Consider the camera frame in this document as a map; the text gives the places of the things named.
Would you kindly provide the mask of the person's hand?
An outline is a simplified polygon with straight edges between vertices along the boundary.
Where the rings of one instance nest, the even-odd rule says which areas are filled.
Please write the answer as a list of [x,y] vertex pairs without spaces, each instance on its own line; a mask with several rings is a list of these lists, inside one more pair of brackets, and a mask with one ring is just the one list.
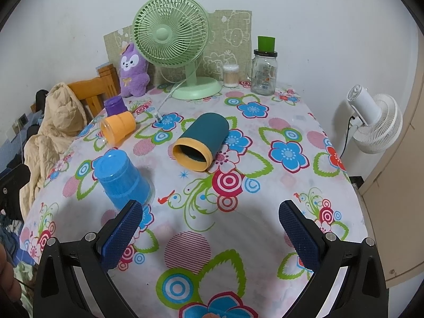
[[21,286],[14,277],[13,267],[7,260],[3,245],[0,245],[0,284],[12,302],[18,302],[21,299]]

